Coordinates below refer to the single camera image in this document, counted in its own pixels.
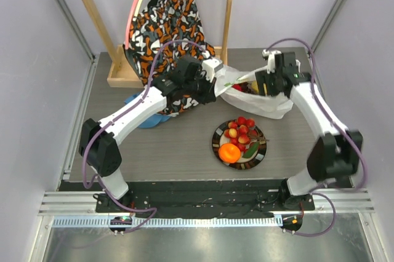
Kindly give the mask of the purple fake grapes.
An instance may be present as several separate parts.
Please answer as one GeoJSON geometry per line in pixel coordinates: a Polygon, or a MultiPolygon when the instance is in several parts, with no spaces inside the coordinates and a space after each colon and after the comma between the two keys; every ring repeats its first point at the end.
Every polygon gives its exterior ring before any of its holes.
{"type": "Polygon", "coordinates": [[[249,86],[244,86],[244,85],[241,86],[241,91],[243,93],[249,93],[249,94],[255,95],[255,91],[252,88],[250,88],[249,86]]]}

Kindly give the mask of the camouflage patterned cloth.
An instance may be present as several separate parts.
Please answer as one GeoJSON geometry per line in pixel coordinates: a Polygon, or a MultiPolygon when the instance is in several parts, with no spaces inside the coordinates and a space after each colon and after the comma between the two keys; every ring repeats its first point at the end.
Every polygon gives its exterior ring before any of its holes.
{"type": "Polygon", "coordinates": [[[174,69],[183,55],[198,60],[215,56],[195,0],[150,0],[132,19],[124,52],[143,85],[174,69]]]}

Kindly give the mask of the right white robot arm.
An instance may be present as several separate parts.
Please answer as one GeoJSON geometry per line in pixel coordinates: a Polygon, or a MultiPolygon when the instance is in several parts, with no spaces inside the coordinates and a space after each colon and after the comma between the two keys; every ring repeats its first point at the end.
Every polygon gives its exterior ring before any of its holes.
{"type": "Polygon", "coordinates": [[[336,181],[357,173],[363,137],[340,122],[323,100],[308,72],[301,72],[293,52],[262,52],[267,61],[264,69],[255,72],[259,94],[283,94],[303,114],[315,138],[306,167],[288,178],[278,194],[280,206],[293,209],[300,196],[315,190],[326,180],[336,181]]]}

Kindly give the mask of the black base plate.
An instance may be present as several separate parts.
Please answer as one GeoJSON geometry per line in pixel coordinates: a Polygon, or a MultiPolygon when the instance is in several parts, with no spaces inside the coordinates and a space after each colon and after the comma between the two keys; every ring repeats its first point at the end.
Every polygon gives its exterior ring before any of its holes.
{"type": "Polygon", "coordinates": [[[155,207],[155,218],[212,219],[265,218],[273,212],[313,211],[308,196],[282,202],[278,189],[282,180],[135,181],[123,205],[142,212],[155,207]]]}

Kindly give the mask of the fake orange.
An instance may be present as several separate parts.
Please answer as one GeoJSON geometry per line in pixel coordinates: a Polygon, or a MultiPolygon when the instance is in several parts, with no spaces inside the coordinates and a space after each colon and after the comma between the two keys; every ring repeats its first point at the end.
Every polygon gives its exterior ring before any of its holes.
{"type": "Polygon", "coordinates": [[[241,150],[232,143],[225,143],[220,146],[218,155],[223,162],[233,164],[241,158],[241,150]]]}

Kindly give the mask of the striped rim ceramic plate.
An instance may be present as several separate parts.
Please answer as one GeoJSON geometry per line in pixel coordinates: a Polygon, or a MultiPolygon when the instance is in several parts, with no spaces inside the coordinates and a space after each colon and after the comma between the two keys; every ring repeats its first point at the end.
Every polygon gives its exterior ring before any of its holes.
{"type": "Polygon", "coordinates": [[[221,163],[236,170],[247,170],[263,161],[267,142],[255,120],[240,116],[215,129],[211,147],[221,163]]]}

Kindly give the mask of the white plastic bag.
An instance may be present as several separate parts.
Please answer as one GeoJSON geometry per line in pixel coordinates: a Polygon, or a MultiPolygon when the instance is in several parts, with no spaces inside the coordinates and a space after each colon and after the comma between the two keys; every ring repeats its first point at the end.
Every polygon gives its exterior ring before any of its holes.
{"type": "Polygon", "coordinates": [[[282,119],[294,105],[283,93],[274,97],[261,96],[254,93],[244,93],[231,87],[236,81],[255,81],[255,73],[260,71],[266,73],[267,66],[253,71],[238,71],[224,65],[219,71],[215,83],[215,93],[230,105],[247,113],[270,119],[282,119]]]}

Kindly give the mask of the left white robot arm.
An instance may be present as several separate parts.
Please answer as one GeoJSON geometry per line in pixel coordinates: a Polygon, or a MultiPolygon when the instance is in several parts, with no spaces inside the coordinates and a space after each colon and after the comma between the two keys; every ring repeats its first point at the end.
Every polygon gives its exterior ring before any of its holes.
{"type": "Polygon", "coordinates": [[[131,204],[129,187],[120,171],[120,144],[149,117],[184,95],[199,104],[214,102],[216,74],[222,67],[218,58],[199,61],[182,56],[174,69],[155,77],[149,87],[117,112],[100,121],[88,119],[83,123],[79,154],[110,193],[109,203],[117,212],[125,212],[131,204]]]}

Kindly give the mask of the blue cloth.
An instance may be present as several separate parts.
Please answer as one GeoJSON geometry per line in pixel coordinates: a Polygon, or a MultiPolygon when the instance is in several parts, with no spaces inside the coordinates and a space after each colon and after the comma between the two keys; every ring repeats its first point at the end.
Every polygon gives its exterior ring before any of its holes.
{"type": "MultiPolygon", "coordinates": [[[[126,105],[126,104],[132,102],[139,95],[140,95],[140,93],[135,93],[135,94],[129,96],[128,98],[125,99],[124,104],[126,105]]],[[[145,121],[143,121],[139,125],[139,128],[140,129],[150,129],[150,128],[156,127],[157,125],[159,125],[161,123],[167,122],[170,118],[171,118],[170,116],[166,116],[163,114],[154,114],[154,115],[150,116],[148,119],[146,119],[145,121]]]]}

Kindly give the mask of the yellow fake pear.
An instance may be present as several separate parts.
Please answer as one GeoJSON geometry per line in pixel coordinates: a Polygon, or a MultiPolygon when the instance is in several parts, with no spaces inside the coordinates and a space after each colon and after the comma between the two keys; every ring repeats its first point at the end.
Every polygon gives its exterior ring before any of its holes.
{"type": "Polygon", "coordinates": [[[252,82],[251,82],[251,89],[252,89],[252,91],[254,91],[255,93],[258,93],[258,92],[259,92],[259,86],[258,86],[258,84],[257,84],[257,81],[252,81],[252,82]]]}

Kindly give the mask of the wooden hanger rack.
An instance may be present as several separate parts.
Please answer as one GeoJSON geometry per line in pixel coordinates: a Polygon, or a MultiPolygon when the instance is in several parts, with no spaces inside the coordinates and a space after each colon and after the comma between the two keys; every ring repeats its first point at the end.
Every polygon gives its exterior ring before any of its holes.
{"type": "MultiPolygon", "coordinates": [[[[123,46],[115,46],[110,38],[109,32],[101,18],[99,10],[94,0],[81,0],[86,8],[87,13],[95,26],[98,35],[103,41],[111,58],[111,68],[108,73],[107,82],[111,87],[130,87],[141,88],[142,83],[138,79],[131,65],[125,57],[123,46]]],[[[227,0],[225,9],[225,19],[223,26],[222,45],[215,48],[216,55],[225,63],[228,63],[228,32],[230,26],[232,0],[227,0]]]]}

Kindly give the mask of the red lychee fruit bunch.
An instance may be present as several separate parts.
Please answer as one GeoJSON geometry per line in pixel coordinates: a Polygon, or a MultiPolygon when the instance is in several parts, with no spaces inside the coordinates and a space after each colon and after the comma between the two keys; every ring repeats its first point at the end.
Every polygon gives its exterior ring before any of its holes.
{"type": "Polygon", "coordinates": [[[255,120],[242,116],[227,122],[221,138],[224,138],[224,143],[232,143],[241,150],[241,158],[238,161],[252,158],[268,141],[258,130],[255,120]]]}

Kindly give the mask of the red fake apple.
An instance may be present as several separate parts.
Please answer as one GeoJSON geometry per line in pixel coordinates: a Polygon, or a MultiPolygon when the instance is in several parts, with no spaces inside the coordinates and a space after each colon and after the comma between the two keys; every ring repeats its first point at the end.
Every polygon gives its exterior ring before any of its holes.
{"type": "Polygon", "coordinates": [[[241,84],[233,84],[232,88],[235,89],[235,90],[238,90],[240,92],[243,91],[243,88],[241,87],[241,84]]]}

